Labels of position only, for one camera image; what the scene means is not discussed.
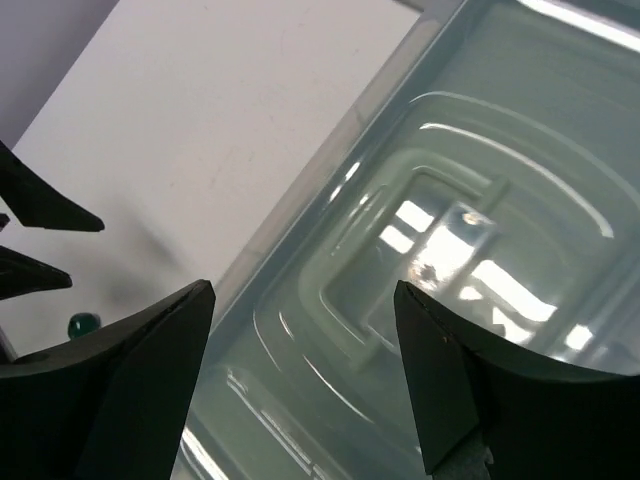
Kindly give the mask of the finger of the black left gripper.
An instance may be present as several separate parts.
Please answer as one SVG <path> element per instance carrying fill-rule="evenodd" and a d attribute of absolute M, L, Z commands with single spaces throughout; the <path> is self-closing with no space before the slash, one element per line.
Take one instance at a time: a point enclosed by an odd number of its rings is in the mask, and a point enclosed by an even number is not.
<path fill-rule="evenodd" d="M 69 274 L 19 252 L 1 247 L 1 299 L 72 286 Z"/>
<path fill-rule="evenodd" d="M 1 198 L 25 227 L 102 231 L 104 222 L 62 195 L 1 143 Z"/>

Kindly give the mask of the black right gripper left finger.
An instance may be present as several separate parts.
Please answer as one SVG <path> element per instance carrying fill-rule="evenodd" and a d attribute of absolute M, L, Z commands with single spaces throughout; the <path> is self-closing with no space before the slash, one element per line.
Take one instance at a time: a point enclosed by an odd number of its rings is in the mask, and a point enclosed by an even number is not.
<path fill-rule="evenodd" d="M 1 367 L 4 479 L 170 477 L 216 296 L 197 280 Z"/>

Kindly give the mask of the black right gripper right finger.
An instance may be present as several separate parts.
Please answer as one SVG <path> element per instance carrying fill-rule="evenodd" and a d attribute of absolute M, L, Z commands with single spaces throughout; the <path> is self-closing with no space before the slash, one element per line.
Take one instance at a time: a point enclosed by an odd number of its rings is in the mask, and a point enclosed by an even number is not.
<path fill-rule="evenodd" d="M 635 479 L 639 379 L 535 353 L 413 284 L 396 329 L 426 474 L 434 479 Z"/>

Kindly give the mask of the green plastic toolbox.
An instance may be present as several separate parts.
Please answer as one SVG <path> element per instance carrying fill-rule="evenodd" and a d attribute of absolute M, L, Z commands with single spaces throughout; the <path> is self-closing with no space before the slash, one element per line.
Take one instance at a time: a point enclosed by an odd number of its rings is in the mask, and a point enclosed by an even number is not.
<path fill-rule="evenodd" d="M 183 479 L 434 479 L 406 281 L 511 343 L 639 379 L 639 5 L 437 1 L 219 285 Z"/>

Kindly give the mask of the green handled screwdriver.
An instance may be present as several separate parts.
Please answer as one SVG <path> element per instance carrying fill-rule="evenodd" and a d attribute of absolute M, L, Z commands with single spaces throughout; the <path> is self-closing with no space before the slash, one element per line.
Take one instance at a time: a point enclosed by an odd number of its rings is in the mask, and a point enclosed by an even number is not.
<path fill-rule="evenodd" d="M 80 338 L 101 328 L 99 315 L 92 312 L 79 312 L 71 316 L 67 325 L 67 335 L 73 340 Z"/>

